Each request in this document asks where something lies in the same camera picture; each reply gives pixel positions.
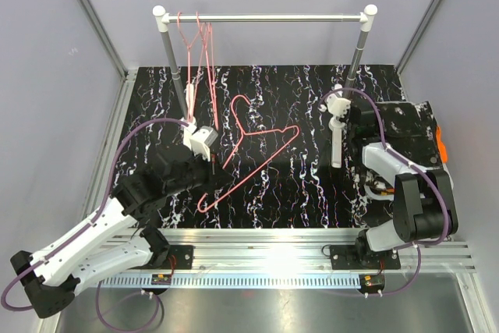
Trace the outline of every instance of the shiny floor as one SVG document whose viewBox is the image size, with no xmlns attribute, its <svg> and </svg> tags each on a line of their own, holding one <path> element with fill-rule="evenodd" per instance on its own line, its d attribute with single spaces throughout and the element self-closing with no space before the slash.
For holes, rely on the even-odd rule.
<svg viewBox="0 0 499 333">
<path fill-rule="evenodd" d="M 405 279 L 388 275 L 387 289 Z M 126 289 L 104 289 L 107 310 Z M 151 328 L 157 333 L 247 332 L 472 332 L 458 284 L 452 275 L 420 275 L 407 291 L 382 299 L 339 296 L 331 290 L 172 289 L 161 296 L 164 313 Z M 134 329 L 144 324 L 154 303 L 129 299 L 105 315 L 110 324 Z M 107 332 L 95 313 L 95 289 L 89 289 L 62 314 L 58 333 Z"/>
</svg>

